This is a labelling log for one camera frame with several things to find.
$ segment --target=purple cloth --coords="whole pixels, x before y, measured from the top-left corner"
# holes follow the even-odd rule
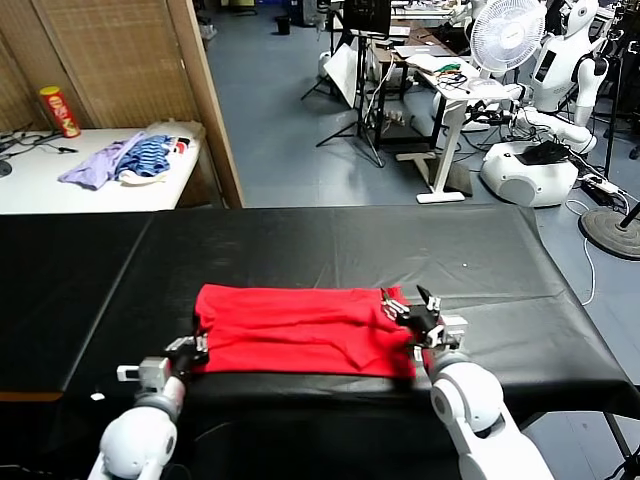
[[[94,153],[75,168],[58,177],[59,182],[75,183],[90,190],[98,190],[108,180],[113,180],[122,157],[140,140],[144,132],[138,132],[126,142],[113,142]]]

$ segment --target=chips can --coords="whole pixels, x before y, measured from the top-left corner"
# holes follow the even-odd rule
[[[40,95],[56,119],[58,127],[62,130],[62,134],[67,138],[80,135],[80,127],[78,127],[78,123],[69,108],[69,104],[60,91],[60,87],[44,87],[40,89]]]

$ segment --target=red cloth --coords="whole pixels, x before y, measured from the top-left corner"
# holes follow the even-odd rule
[[[389,295],[406,304],[399,287]],[[196,315],[209,334],[205,372],[413,377],[410,333],[381,310],[380,289],[205,285]]]

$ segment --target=woven panel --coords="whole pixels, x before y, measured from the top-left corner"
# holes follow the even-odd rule
[[[0,79],[0,132],[32,122],[36,128],[43,126],[45,122],[35,108],[34,97],[29,94],[3,41],[0,41]]]
[[[91,128],[93,124],[31,2],[0,0],[0,12],[0,30],[7,45],[10,45],[11,53],[20,65],[31,92],[37,94],[42,87],[57,85],[62,89],[80,127]]]
[[[97,127],[197,120],[163,0],[33,0]]]

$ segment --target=gray floor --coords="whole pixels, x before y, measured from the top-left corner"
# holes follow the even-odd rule
[[[337,139],[315,148],[322,138],[354,118],[344,104],[313,93],[299,97],[315,82],[320,52],[328,49],[328,34],[292,27],[290,36],[277,36],[273,17],[277,7],[262,7],[259,15],[215,16],[218,35],[208,58],[222,106],[240,181],[249,207],[334,205],[414,205],[425,186],[411,164],[399,164],[384,154],[387,166],[378,169],[358,140]],[[416,88],[404,105],[389,103],[430,124],[431,93]],[[602,132],[603,125],[598,125]],[[481,141],[478,134],[473,141]],[[615,143],[611,180],[640,197],[640,164],[627,158],[633,143]],[[472,151],[462,142],[461,152]],[[600,141],[590,160],[602,162],[606,145]],[[463,163],[478,169],[481,155]],[[467,202],[497,200],[473,178],[474,196]],[[571,198],[593,204],[580,191]],[[545,246],[583,299],[589,296],[590,270],[582,250],[576,217],[565,207],[537,211]],[[640,384],[640,323],[633,315],[640,285],[640,265],[617,260],[590,248],[597,271],[594,301],[588,305],[602,336],[629,377]],[[640,422],[622,419],[632,448],[640,442]],[[545,415],[527,432],[560,480],[602,479],[620,462],[604,418],[592,412]]]

